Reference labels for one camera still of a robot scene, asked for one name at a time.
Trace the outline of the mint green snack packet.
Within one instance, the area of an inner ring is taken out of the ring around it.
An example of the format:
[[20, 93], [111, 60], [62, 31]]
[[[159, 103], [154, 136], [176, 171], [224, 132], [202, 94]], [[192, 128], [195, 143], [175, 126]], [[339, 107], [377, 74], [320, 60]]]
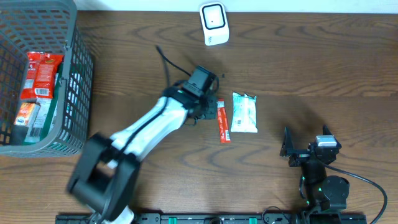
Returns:
[[236, 133], [257, 133], [256, 116], [257, 96], [247, 94], [240, 95], [233, 93], [233, 118], [231, 132]]

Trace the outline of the red stick packet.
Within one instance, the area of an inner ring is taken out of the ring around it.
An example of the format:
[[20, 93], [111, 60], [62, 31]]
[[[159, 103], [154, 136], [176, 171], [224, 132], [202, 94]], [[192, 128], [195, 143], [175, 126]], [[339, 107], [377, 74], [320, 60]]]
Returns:
[[217, 120], [220, 131], [220, 142], [222, 144], [231, 143], [231, 138], [229, 136], [228, 118], [224, 106], [224, 99], [219, 99], [217, 101]]

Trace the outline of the orange white small packet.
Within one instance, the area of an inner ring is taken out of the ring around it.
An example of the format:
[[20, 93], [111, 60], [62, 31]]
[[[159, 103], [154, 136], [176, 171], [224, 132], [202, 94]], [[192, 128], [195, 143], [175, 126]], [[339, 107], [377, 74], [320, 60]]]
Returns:
[[14, 124], [16, 126], [30, 127], [33, 125], [40, 106], [36, 103], [22, 103], [16, 115]]

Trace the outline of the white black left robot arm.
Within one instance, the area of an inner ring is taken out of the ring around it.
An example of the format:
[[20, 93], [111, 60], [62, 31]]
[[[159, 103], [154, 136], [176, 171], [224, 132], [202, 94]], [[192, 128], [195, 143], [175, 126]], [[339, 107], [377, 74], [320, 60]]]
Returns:
[[197, 66], [134, 124], [109, 138], [95, 134], [87, 140], [67, 184], [67, 192], [92, 210], [87, 223], [132, 222], [129, 202], [141, 162], [187, 119], [214, 119], [219, 84], [217, 75]]

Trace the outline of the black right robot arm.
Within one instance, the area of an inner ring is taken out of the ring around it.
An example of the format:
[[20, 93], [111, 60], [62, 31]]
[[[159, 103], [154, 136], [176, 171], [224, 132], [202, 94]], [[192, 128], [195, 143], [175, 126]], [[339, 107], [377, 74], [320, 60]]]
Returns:
[[336, 175], [328, 175], [326, 166], [336, 160], [341, 144], [323, 126], [323, 134], [315, 137], [306, 149], [294, 148], [292, 135], [284, 129], [284, 139], [280, 150], [281, 157], [288, 157], [290, 167], [300, 167], [302, 180], [299, 189], [308, 206], [317, 212], [340, 212], [347, 207], [349, 182]]

